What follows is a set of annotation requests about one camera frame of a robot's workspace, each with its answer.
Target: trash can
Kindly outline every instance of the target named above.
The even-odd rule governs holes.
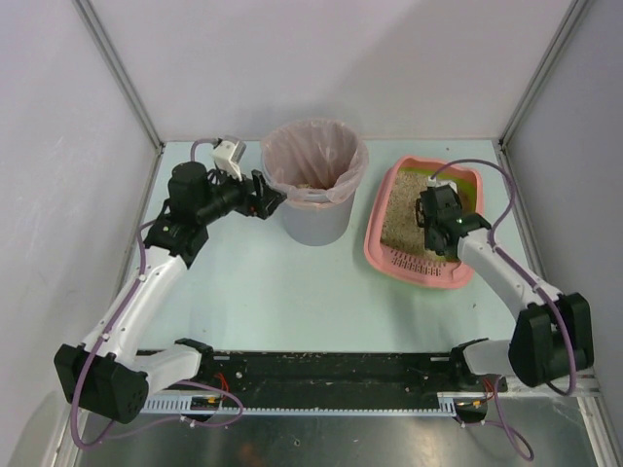
[[[282,126],[261,145],[268,183],[288,196],[279,210],[290,236],[309,246],[340,238],[368,167],[361,138],[340,122],[314,119]]]

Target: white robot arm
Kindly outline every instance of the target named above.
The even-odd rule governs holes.
[[[492,238],[479,214],[463,215],[457,187],[429,183],[416,205],[425,248],[458,258],[481,275],[517,322],[509,341],[477,340],[454,353],[473,375],[516,375],[535,387],[593,365],[590,308],[579,294],[564,295],[522,268]]]
[[[55,367],[68,402],[129,423],[147,397],[209,366],[212,348],[183,339],[149,356],[137,356],[139,340],[173,284],[207,242],[207,226],[235,210],[267,219],[285,195],[267,186],[261,172],[249,179],[238,161],[244,143],[226,136],[215,141],[216,168],[199,162],[177,165],[169,198],[141,243],[141,267],[106,315],[78,346],[64,344]]]

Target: white wall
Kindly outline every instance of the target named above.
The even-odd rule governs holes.
[[[53,358],[107,308],[155,151],[69,0],[0,14],[0,465],[38,465]]]
[[[95,0],[164,140],[496,137],[570,0]]]
[[[623,2],[595,2],[511,141],[551,280],[591,303],[596,371],[623,441]]]

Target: pink plastic bag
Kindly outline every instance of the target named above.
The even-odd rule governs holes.
[[[339,203],[357,189],[368,149],[346,125],[314,119],[282,126],[261,142],[268,182],[288,200]]]

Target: metal frame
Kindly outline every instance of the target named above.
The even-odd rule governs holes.
[[[522,120],[526,117],[530,111],[531,105],[534,103],[538,93],[546,83],[549,75],[551,74],[555,64],[562,55],[572,33],[576,29],[577,25],[587,14],[590,6],[595,0],[573,0],[568,8],[568,11],[556,31],[551,43],[549,44],[544,57],[539,62],[536,71],[534,72],[526,91],[524,92],[519,104],[515,108],[506,128],[504,129],[499,143],[494,142],[497,158],[499,163],[511,173],[512,167],[509,164],[506,154],[507,145],[516,133]],[[156,173],[158,172],[160,161],[162,159],[162,153],[164,150],[164,143],[158,135],[156,128],[145,109],[145,106],[133,85],[126,68],[124,67],[118,53],[116,52],[112,41],[107,34],[101,20],[99,19],[91,0],[72,0],[77,12],[82,18],[87,30],[91,34],[95,45],[99,49],[104,61],[110,69],[115,81],[117,82],[121,93],[126,99],[132,113],[138,119],[141,127],[143,128],[148,139],[157,149],[158,154],[154,159],[154,164],[151,167],[150,181],[143,193],[141,200],[141,207],[137,213],[137,223],[144,214],[144,210],[147,206],[147,201],[152,193],[153,185],[156,180]],[[546,277],[541,255],[538,251],[538,247],[534,241],[533,229],[531,226],[530,218],[527,209],[522,201],[521,194],[518,196],[517,205],[514,208],[514,214],[518,223],[520,238],[522,239],[524,248],[526,250],[527,257],[529,259],[530,267],[535,272],[539,273],[543,277]],[[128,272],[128,264],[132,255],[132,248],[128,249],[128,254],[125,260],[122,273],[120,274],[119,286],[122,285],[125,276]],[[598,465],[611,467],[613,465],[623,465],[621,461],[621,453],[619,446],[616,442],[616,437],[613,436],[613,429],[610,423],[607,410],[604,401],[599,397],[599,386],[597,381],[592,378],[590,381],[586,381],[584,384],[588,384],[588,387],[584,388],[585,391],[581,391],[577,399],[580,410],[582,412],[584,422],[593,446],[594,454],[597,459]],[[521,390],[511,390],[511,397],[533,397],[536,394],[533,392],[525,392]],[[81,413],[81,426],[84,427],[87,414]],[[59,444],[57,446],[57,456],[55,457],[54,466],[73,465],[78,451],[71,442],[71,437],[68,435],[68,425],[65,425],[65,430],[60,437]]]
[[[549,78],[554,65],[558,62],[558,59],[572,36],[572,33],[576,30],[577,25],[586,16],[586,13],[589,11],[593,3],[595,3],[595,0],[573,0],[571,5],[568,7],[567,13],[565,14],[560,26],[558,26],[558,30],[547,47],[545,55],[536,67],[536,71],[532,75],[532,78],[528,83],[528,87],[524,91],[524,95],[522,95],[519,104],[513,111],[506,128],[501,134],[500,141],[502,148],[507,148],[508,143],[517,131],[519,124],[528,114],[531,109],[531,105],[534,103],[534,99]]]
[[[143,101],[138,95],[134,84],[129,78],[128,72],[122,64],[121,59],[119,58],[119,55],[117,54],[117,51],[115,50],[113,43],[110,40],[110,37],[106,33],[106,30],[101,23],[101,20],[97,16],[91,0],[72,1],[74,3],[74,6],[76,7],[76,10],[78,11],[78,14],[85,23],[87,30],[91,34],[95,45],[101,52],[104,61],[108,65],[110,72],[115,78],[115,81],[119,85],[121,93],[126,98],[126,101],[128,102],[132,113],[134,114],[136,119],[138,119],[138,122],[142,126],[145,134],[147,135],[151,143],[154,145],[154,148],[160,150],[163,145],[163,141],[161,140],[160,136],[158,136],[156,128],[154,127],[154,124],[149,117],[147,110],[145,109],[145,105],[143,104]]]
[[[513,167],[510,164],[507,151],[505,151],[499,143],[494,142],[495,153],[499,164],[506,170],[513,181]],[[521,192],[517,194],[517,202],[513,208],[513,214],[517,221],[519,236],[526,250],[526,256],[530,268],[547,280],[547,274],[543,267],[541,257],[536,246],[534,230],[526,207],[522,201]],[[594,373],[591,372],[595,386],[591,388],[593,394],[589,395],[581,392],[577,397],[577,404],[584,419],[584,425],[591,440],[593,453],[597,464],[600,467],[612,467],[615,465],[623,465],[623,457],[621,456],[621,448],[616,439],[612,423],[610,421],[605,401],[601,397],[599,382]]]

